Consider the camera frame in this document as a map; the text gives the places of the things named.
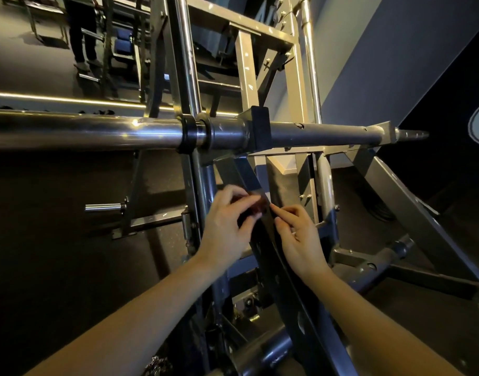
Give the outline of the blue padded gym seat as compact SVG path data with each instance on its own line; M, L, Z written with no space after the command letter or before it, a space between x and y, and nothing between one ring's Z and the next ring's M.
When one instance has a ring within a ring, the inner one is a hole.
M115 39L113 45L113 54L123 56L130 59L134 57L133 49L133 31L130 29L116 27Z

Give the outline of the person's right forearm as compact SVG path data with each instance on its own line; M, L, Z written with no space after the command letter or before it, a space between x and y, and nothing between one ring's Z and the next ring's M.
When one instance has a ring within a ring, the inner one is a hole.
M329 268L310 269L302 280L325 305L350 344L367 357L376 376L463 376Z

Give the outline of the grey steel gym machine frame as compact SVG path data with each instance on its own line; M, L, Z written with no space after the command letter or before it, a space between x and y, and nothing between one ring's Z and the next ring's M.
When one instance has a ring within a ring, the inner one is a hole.
M479 288L479 269L377 156L375 148L422 140L391 122L330 126L321 117L311 0L275 0L271 22L249 18L208 0L136 0L140 44L150 26L146 118L160 115L166 87L181 123L187 207L181 214L188 254L194 255L224 181L261 195L263 217L251 255L239 260L194 303L170 335L198 340L200 371L225 376L274 368L295 350L307 374L318 366L333 376L357 376L334 323L309 296L282 254L269 211L268 157L294 155L300 203L316 222L337 275L362 291L393 268L401 280L454 294ZM329 156L344 154L406 235L375 255L340 244Z

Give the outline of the steel barbell bar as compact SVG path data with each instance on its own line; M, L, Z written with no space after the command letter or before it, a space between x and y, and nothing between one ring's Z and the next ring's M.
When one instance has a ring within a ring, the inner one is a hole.
M195 149L253 153L309 146L376 147L427 139L428 132L400 130L390 122L344 126L272 122L253 106L235 118L200 114L176 119L0 109L0 151Z

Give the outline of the person's left hand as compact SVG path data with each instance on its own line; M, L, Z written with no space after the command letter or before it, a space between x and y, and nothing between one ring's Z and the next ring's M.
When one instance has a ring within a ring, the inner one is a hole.
M259 195L235 198L232 203L214 203L205 220L205 230L201 239L197 257L218 276L238 259L246 248L237 243L239 215L260 199Z

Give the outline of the small dark red knob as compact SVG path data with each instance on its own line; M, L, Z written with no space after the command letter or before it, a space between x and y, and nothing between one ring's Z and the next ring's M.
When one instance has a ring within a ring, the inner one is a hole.
M259 195L260 199L239 215L237 219L238 227L241 227L243 225L244 221L248 216L257 214L264 215L269 211L270 201L264 193L253 193L252 195Z

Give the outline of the person's right hand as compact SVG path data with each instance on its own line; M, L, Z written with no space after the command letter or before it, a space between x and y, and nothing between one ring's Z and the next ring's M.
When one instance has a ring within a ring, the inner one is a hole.
M309 214L300 205L280 208L270 204L272 212L286 221L297 240L281 240L285 258L293 272L313 292L329 279L331 270L322 250L318 230Z

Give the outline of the chrome weight storage peg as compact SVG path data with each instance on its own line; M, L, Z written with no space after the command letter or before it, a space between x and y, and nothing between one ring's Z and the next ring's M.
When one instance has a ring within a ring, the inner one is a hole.
M93 203L85 205L86 213L120 213L123 214L128 206L129 199L125 197L120 203Z

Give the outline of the metal frame chair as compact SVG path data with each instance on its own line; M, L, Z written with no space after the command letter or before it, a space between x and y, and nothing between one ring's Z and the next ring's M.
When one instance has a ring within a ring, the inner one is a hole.
M60 7L58 0L1 0L3 5L19 6L26 10L30 27L35 38L45 46L68 49L67 16ZM37 24L45 21L54 23L60 31L61 37L40 35Z

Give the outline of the person's left forearm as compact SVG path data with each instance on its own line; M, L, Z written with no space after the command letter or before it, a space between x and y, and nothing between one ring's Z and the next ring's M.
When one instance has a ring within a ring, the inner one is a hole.
M237 257L199 251L24 376L140 376L197 298Z

